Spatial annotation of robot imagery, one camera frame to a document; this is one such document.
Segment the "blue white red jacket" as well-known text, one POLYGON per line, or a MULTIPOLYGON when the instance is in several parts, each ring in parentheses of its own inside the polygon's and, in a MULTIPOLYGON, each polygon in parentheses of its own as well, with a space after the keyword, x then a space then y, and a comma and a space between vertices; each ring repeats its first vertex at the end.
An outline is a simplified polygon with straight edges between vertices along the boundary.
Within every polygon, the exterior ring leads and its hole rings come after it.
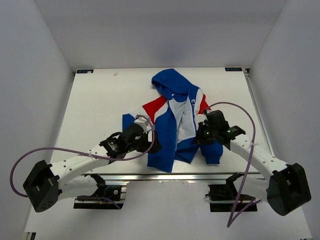
POLYGON ((147 155, 147 166, 170 173, 174 161, 190 164, 200 151, 206 164, 220 163, 223 146, 195 144, 198 120, 209 106, 206 95, 175 69, 165 69, 151 79, 160 96, 122 116, 122 128, 127 128, 136 115, 147 115, 155 126, 161 150, 147 155))

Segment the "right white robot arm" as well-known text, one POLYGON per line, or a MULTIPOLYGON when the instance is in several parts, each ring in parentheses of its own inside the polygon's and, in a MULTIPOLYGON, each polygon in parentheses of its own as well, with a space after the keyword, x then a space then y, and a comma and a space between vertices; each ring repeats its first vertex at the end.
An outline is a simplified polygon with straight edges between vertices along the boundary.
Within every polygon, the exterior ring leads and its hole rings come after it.
POLYGON ((306 172, 298 164, 288 164, 255 145, 238 126, 229 126, 220 110, 206 110, 199 122, 195 142, 200 145, 219 143, 253 166, 262 179, 234 173, 226 179, 226 195, 236 200, 247 195, 267 202, 285 216, 312 199, 306 172))

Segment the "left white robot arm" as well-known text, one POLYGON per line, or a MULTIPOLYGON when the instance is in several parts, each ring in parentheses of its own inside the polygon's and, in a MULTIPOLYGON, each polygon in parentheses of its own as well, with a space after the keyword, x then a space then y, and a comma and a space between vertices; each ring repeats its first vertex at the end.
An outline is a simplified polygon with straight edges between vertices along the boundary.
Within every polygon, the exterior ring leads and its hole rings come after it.
POLYGON ((131 152, 155 154, 161 145, 154 127, 132 123, 122 132, 110 135, 84 153, 54 163, 37 162, 23 188, 37 213, 51 208, 57 201, 84 197, 99 200, 105 196, 103 178, 92 170, 126 160, 131 152))

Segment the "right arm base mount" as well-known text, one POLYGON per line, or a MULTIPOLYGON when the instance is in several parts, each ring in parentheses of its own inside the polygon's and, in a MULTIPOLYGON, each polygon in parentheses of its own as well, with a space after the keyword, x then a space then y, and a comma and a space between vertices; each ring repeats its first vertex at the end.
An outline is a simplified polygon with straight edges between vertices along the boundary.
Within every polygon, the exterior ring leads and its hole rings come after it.
MULTIPOLYGON (((208 193, 205 194, 205 198, 209 201, 209 207, 211 213, 230 213, 233 208, 233 204, 236 200, 236 195, 229 193, 225 184, 210 184, 208 185, 208 193)), ((248 195, 241 195, 235 208, 235 212, 239 212, 244 208, 253 197, 248 195)), ((257 212, 258 208, 256 204, 251 204, 245 212, 257 212)))

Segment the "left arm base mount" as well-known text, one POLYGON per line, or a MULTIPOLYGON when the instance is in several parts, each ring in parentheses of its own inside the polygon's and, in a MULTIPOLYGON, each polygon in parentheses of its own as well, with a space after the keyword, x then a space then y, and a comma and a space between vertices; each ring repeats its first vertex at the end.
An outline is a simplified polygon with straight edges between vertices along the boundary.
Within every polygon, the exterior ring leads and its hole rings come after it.
POLYGON ((91 196, 78 196, 73 208, 82 210, 121 210, 124 206, 127 184, 111 183, 98 188, 91 196))

